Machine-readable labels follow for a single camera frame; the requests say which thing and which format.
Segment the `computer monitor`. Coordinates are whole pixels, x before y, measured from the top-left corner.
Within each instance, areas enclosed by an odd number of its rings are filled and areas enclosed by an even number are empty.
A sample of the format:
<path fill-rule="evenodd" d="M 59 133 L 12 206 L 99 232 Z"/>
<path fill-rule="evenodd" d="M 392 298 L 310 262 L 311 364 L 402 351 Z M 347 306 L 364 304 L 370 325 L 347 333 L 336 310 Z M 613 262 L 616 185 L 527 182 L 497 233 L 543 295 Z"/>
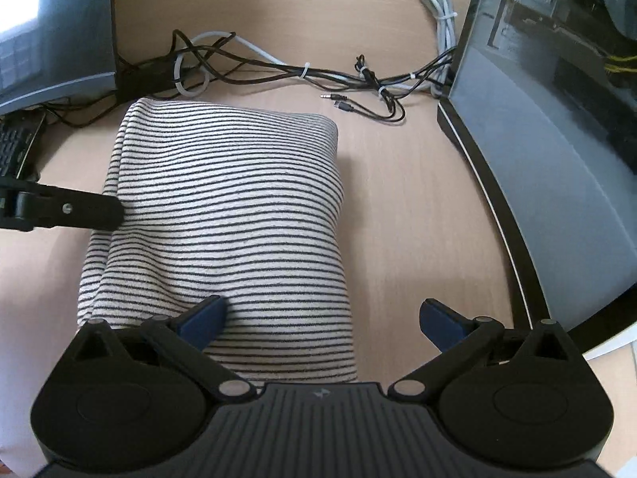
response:
<path fill-rule="evenodd" d="M 115 88 L 112 0 L 1 0 L 1 112 Z"/>

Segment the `black white striped garment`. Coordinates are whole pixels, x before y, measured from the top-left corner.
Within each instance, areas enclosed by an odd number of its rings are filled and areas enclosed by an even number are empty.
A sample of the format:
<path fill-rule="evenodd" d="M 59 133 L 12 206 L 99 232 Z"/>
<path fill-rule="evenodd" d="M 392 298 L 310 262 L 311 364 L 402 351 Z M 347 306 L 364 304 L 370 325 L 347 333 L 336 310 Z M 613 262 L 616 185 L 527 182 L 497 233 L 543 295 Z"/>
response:
<path fill-rule="evenodd" d="M 134 102 L 104 184 L 125 217 L 91 236 L 79 323 L 136 327 L 220 296 L 205 352 L 221 365 L 255 384 L 355 381 L 337 150 L 320 114 Z"/>

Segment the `black keyboard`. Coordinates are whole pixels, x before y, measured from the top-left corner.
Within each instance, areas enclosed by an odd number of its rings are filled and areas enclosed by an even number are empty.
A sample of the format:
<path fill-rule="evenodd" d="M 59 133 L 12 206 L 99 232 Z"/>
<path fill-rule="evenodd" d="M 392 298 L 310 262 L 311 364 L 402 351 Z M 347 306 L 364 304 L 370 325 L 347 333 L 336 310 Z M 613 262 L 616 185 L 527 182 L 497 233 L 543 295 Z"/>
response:
<path fill-rule="evenodd" d="M 21 179 L 40 134 L 47 127 L 45 113 L 23 110 L 1 118 L 1 176 Z"/>

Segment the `black computer tower case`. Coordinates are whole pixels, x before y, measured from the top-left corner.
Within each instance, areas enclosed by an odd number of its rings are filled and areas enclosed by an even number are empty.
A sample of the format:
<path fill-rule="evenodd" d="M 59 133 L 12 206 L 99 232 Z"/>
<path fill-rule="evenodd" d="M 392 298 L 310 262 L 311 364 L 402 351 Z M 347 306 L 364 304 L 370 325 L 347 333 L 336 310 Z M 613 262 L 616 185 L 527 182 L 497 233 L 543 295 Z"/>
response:
<path fill-rule="evenodd" d="M 516 326 L 636 339 L 636 0 L 472 0 L 438 122 L 499 230 Z"/>

